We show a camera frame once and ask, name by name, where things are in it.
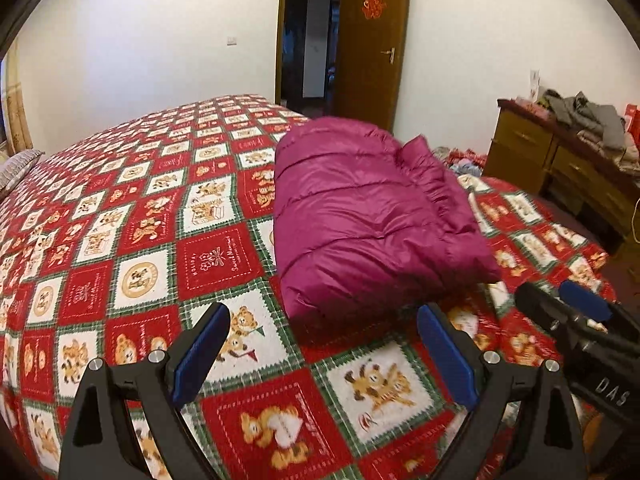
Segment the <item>brown wooden door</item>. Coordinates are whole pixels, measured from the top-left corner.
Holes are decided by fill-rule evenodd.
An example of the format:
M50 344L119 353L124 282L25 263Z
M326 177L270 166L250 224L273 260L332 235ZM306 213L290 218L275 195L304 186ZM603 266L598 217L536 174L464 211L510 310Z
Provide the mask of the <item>brown wooden door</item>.
M378 20L366 20L362 0L340 0L332 114L393 128L409 0L384 0ZM394 64L382 51L396 49Z

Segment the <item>magenta down jacket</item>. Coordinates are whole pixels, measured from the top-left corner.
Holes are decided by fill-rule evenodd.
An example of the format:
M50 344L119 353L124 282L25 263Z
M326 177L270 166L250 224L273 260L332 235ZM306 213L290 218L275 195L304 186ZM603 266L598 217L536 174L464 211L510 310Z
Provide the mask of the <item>magenta down jacket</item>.
M274 159L286 315L333 324L498 282L469 198L423 136L336 117L292 128Z

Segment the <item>clutter on floor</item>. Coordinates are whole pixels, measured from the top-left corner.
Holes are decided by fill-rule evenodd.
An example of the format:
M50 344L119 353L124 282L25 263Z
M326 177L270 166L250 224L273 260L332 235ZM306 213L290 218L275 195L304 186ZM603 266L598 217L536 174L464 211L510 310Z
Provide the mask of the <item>clutter on floor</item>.
M438 146L434 149L434 155L446 168L458 176L470 174L473 177L480 177L488 159L487 154L478 154L473 150L461 151L448 146Z

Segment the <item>right beige curtain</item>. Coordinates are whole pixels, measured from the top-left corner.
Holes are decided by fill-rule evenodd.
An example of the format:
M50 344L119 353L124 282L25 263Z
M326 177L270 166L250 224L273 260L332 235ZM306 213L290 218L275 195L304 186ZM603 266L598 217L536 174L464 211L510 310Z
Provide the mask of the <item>right beige curtain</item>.
M30 136L23 99L20 74L18 73L18 41L14 40L1 67L1 103L2 124L6 132L8 152L15 155L30 150L32 137Z

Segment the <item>red patterned bed sheet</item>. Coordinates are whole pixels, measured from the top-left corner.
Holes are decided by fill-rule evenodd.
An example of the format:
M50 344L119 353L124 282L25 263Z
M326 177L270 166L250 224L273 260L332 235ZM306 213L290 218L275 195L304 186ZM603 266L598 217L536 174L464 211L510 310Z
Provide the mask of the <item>red patterned bed sheet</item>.
M285 313L274 254L278 142L310 119L220 96L89 136L37 164L1 203L1 414L54 479L88 363L167 349L214 302L231 327L183 418L226 479L415 479L463 413L413 304L338 323ZM556 357L515 309L518 285L571 280L613 299L604 251L514 185L457 176L501 278L438 297L482 350Z

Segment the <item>grey clothes pile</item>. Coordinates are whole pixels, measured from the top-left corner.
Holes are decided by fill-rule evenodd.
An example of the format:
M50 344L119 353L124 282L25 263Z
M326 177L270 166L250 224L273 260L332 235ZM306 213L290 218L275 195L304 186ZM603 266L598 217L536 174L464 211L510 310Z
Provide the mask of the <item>grey clothes pile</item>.
M563 98L550 89L538 98L537 104L548 108L560 124L575 131L579 140L620 170L639 175L639 150L613 105L592 102L582 92Z

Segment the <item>red door decoration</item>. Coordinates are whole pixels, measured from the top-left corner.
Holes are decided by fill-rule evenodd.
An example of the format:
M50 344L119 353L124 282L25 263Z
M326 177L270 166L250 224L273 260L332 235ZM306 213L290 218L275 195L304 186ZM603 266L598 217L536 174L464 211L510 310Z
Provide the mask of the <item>red door decoration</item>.
M384 0L362 0L361 11L366 20L378 20L386 6Z

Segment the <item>striped grey pillow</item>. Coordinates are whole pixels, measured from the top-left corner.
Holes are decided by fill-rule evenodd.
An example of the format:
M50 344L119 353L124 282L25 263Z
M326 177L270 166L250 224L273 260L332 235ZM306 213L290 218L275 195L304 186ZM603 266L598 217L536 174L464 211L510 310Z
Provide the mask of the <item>striped grey pillow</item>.
M30 150L21 151L1 165L0 174L0 200L4 200L24 179L35 164L39 162L43 151L31 148Z

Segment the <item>brown wooden dresser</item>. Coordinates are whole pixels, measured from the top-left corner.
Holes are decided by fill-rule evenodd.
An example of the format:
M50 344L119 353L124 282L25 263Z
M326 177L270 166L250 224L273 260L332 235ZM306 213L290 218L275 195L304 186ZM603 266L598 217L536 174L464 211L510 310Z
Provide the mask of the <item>brown wooden dresser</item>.
M512 183L567 208L589 205L623 238L639 235L639 180L625 174L577 133L509 99L497 101L486 177Z

